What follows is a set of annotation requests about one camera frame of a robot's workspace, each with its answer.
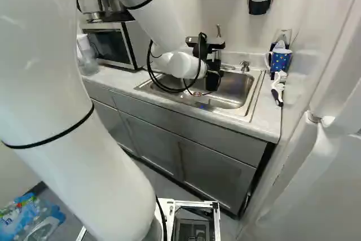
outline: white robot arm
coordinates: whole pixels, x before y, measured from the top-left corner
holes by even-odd
[[[163,69],[194,78],[199,62],[178,52],[186,35],[170,0],[121,1],[154,53],[170,52],[159,60]],[[100,122],[77,69],[75,3],[1,0],[0,139],[97,240],[152,238],[153,188]]]

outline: water bottle pack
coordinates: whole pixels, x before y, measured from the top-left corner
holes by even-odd
[[[46,240],[64,221],[59,206],[28,193],[0,209],[0,240]]]

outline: white countertop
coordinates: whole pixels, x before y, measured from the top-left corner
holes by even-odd
[[[158,97],[154,94],[134,90],[135,87],[149,80],[148,72],[144,70],[133,72],[100,66],[99,73],[92,76],[83,76],[83,79],[117,93],[251,135],[264,141],[278,143],[280,138],[281,108],[276,105],[271,94],[271,80],[268,75],[264,77],[251,122],[220,116],[203,109]]]

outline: floor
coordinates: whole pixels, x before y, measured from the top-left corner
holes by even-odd
[[[151,182],[159,198],[170,198],[177,200],[199,200],[196,196],[172,183],[162,175],[154,172],[147,166],[137,162],[137,165],[144,172]],[[80,232],[82,223],[68,210],[60,199],[50,190],[44,191],[40,196],[60,206],[60,210],[67,215],[66,221],[53,233],[49,241],[75,241]],[[235,241],[239,221],[221,214],[221,239],[222,241]],[[87,234],[84,241],[96,241],[90,234]]]

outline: sink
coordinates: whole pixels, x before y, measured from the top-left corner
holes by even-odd
[[[258,82],[264,72],[250,69],[241,72],[240,69],[224,69],[218,90],[209,92],[205,89],[205,78],[199,79],[190,87],[191,95],[187,90],[182,93],[167,93],[157,87],[152,80],[148,80],[135,89],[167,98],[175,102],[187,104],[192,107],[207,110],[222,116],[239,120],[250,121],[256,105],[259,89]],[[171,75],[157,75],[157,79],[165,86],[179,89],[184,87],[183,80]]]

